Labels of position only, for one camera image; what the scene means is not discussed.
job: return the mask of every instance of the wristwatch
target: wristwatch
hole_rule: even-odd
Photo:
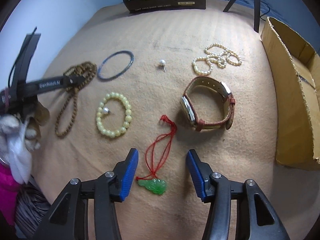
[[[189,98],[189,93],[191,90],[197,86],[204,86],[218,92],[224,103],[224,119],[220,122],[206,123],[204,120],[200,119],[191,103]],[[233,117],[235,114],[235,103],[236,100],[230,89],[224,82],[219,82],[210,77],[198,76],[194,78],[189,85],[186,87],[183,96],[181,97],[180,104],[183,112],[187,115],[191,125],[196,128],[196,131],[220,128],[225,125],[225,128],[230,129]]]

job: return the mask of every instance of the beaded bracelet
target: beaded bracelet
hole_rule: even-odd
[[[106,106],[106,102],[111,98],[120,100],[126,109],[124,123],[122,127],[120,127],[118,130],[115,130],[115,131],[106,130],[103,127],[103,124],[101,122],[101,117],[110,113],[110,110]],[[131,105],[129,104],[129,101],[124,95],[115,93],[115,92],[106,94],[103,100],[99,103],[99,107],[97,109],[96,122],[97,122],[97,127],[100,133],[102,133],[103,135],[109,136],[110,138],[114,138],[116,136],[120,136],[121,134],[124,134],[130,126],[130,122],[132,120],[131,113],[132,113]]]

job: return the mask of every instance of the watch face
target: watch face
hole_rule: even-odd
[[[193,125],[195,123],[195,115],[194,115],[194,113],[191,109],[191,106],[190,106],[188,100],[186,99],[186,97],[181,98],[180,105],[181,105],[183,112],[186,114],[188,120]]]

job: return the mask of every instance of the bangle bracelet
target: bangle bracelet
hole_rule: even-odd
[[[118,55],[118,54],[128,54],[131,58],[131,61],[129,62],[129,64],[124,68],[124,70],[122,70],[120,73],[118,73],[117,75],[114,75],[113,77],[109,77],[109,78],[104,78],[101,76],[101,69],[103,67],[103,65],[108,61],[108,59],[112,58],[113,56],[115,55]],[[118,52],[115,52],[114,54],[110,55],[109,57],[107,57],[102,63],[101,65],[99,66],[98,68],[98,73],[97,73],[97,76],[98,78],[100,78],[101,80],[103,81],[111,81],[119,76],[121,76],[124,72],[126,72],[132,65],[133,63],[133,60],[134,60],[134,56],[133,56],[133,53],[131,51],[128,51],[128,50],[121,50],[121,51],[118,51]]]
[[[103,124],[101,122],[101,117],[110,113],[109,109],[105,104],[111,98],[120,100],[126,109],[124,123],[122,127],[120,127],[118,130],[115,130],[115,131],[106,130],[103,127]],[[129,104],[129,101],[124,95],[111,92],[110,94],[106,94],[105,98],[103,98],[103,100],[99,103],[99,107],[97,109],[97,115],[96,115],[96,122],[97,122],[97,127],[100,133],[102,133],[103,135],[109,136],[110,138],[114,138],[116,136],[120,136],[121,134],[124,134],[129,128],[131,120],[132,120],[131,105]]]

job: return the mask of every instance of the green jade pendant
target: green jade pendant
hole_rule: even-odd
[[[138,185],[158,195],[162,195],[167,189],[167,182],[163,179],[138,179]]]

